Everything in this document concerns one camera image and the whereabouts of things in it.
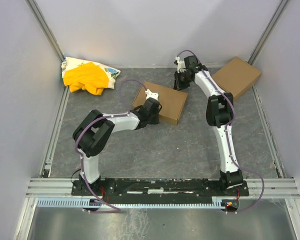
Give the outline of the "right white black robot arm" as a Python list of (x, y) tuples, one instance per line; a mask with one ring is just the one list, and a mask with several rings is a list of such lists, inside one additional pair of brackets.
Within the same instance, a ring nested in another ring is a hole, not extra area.
[(177, 70), (174, 73), (174, 89), (184, 90), (194, 82), (207, 97), (206, 121), (212, 127), (220, 155), (220, 185), (223, 189), (243, 184), (232, 138), (232, 123), (235, 118), (234, 98), (222, 90), (213, 80), (209, 70), (195, 55), (183, 60), (175, 57)]

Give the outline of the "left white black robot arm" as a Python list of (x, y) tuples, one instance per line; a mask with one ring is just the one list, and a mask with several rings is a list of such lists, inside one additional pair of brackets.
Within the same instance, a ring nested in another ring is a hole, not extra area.
[(126, 113), (105, 114), (96, 109), (92, 110), (72, 135), (75, 151), (81, 161), (81, 178), (89, 184), (97, 183), (101, 178), (99, 155), (111, 134), (139, 130), (147, 125), (157, 125), (161, 109), (160, 102), (150, 97), (143, 105)]

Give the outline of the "closed brown cardboard box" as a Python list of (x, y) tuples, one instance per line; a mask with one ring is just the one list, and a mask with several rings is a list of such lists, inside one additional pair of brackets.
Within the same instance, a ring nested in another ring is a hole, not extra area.
[(232, 93), (234, 101), (244, 95), (260, 78), (262, 72), (239, 57), (234, 57), (212, 75), (225, 92)]

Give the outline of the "white patterned cloth bag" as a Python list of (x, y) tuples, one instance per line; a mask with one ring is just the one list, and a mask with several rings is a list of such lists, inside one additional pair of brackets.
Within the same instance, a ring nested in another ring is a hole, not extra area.
[(114, 89), (115, 88), (115, 83), (116, 83), (116, 78), (119, 76), (121, 73), (120, 70), (104, 65), (99, 62), (94, 62), (94, 61), (89, 61), (89, 60), (84, 60), (84, 59), (79, 59), (79, 58), (74, 58), (74, 57), (66, 57), (65, 60), (61, 63), (61, 77), (62, 80), (64, 78), (64, 75), (67, 71), (72, 70), (74, 68), (79, 67), (80, 65), (87, 64), (87, 63), (93, 63), (96, 66), (99, 66), (106, 75), (109, 78), (109, 88), (108, 89)]

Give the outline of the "yellow cloth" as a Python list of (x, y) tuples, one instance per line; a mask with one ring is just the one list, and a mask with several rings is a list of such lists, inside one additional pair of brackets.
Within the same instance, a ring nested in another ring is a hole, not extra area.
[(83, 90), (96, 96), (101, 95), (104, 89), (109, 88), (107, 74), (92, 62), (68, 70), (63, 77), (63, 83), (69, 87), (71, 93)]

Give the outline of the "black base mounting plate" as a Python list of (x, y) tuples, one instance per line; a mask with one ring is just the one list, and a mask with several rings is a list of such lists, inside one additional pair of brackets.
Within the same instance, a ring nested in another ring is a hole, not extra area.
[(219, 180), (102, 178), (90, 185), (109, 204), (210, 204), (213, 197), (247, 197), (247, 182), (223, 189)]

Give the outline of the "right aluminium corner post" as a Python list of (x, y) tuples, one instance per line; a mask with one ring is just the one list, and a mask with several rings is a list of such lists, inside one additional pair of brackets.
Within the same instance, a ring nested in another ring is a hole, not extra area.
[(283, 15), (284, 11), (286, 10), (290, 0), (281, 0), (279, 5), (276, 7), (274, 13), (272, 14), (270, 20), (268, 21), (264, 31), (262, 32), (256, 46), (254, 47), (247, 63), (253, 65), (257, 60), (258, 56), (260, 55), (263, 47), (265, 46), (268, 38), (270, 37), (271, 33), (275, 29), (277, 23), (279, 22), (281, 16)]

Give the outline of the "aluminium corner post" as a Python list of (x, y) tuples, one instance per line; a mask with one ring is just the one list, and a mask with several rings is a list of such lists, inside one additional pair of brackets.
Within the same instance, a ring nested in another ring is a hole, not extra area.
[(64, 61), (64, 54), (52, 32), (50, 27), (48, 26), (45, 17), (40, 10), (40, 7), (36, 0), (25, 0), (26, 4), (28, 5), (30, 11), (32, 12), (33, 16), (35, 17), (36, 21), (38, 22), (41, 30), (43, 31), (46, 39), (48, 40), (50, 46), (52, 47), (52, 50), (60, 60), (60, 62)]
[(268, 21), (264, 31), (262, 32), (256, 46), (254, 47), (247, 63), (253, 65), (257, 60), (258, 56), (260, 55), (263, 47), (265, 46), (268, 38), (270, 37), (271, 33), (275, 29), (277, 23), (279, 22), (281, 16), (283, 15), (284, 11), (286, 10), (290, 0), (281, 0), (279, 5), (276, 7), (274, 13), (272, 14), (270, 20)]

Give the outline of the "aluminium frame rail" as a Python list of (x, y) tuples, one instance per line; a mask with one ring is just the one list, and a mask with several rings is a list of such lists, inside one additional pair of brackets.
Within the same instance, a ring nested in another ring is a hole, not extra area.
[[(249, 196), (259, 197), (262, 181), (259, 178), (246, 180)], [(68, 178), (32, 178), (26, 191), (28, 198), (69, 197), (72, 183)], [(265, 178), (262, 199), (299, 199), (300, 194), (293, 178)]]

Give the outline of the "left aluminium corner post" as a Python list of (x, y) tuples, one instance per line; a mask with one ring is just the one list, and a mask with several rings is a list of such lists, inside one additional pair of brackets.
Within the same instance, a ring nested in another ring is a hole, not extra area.
[(43, 31), (46, 39), (48, 40), (50, 46), (52, 47), (52, 50), (60, 60), (60, 62), (64, 61), (64, 54), (52, 32), (50, 27), (48, 26), (45, 17), (40, 10), (40, 7), (36, 0), (25, 0), (26, 4), (28, 5), (30, 11), (32, 12), (33, 16), (35, 17), (36, 21), (38, 22), (41, 30)]

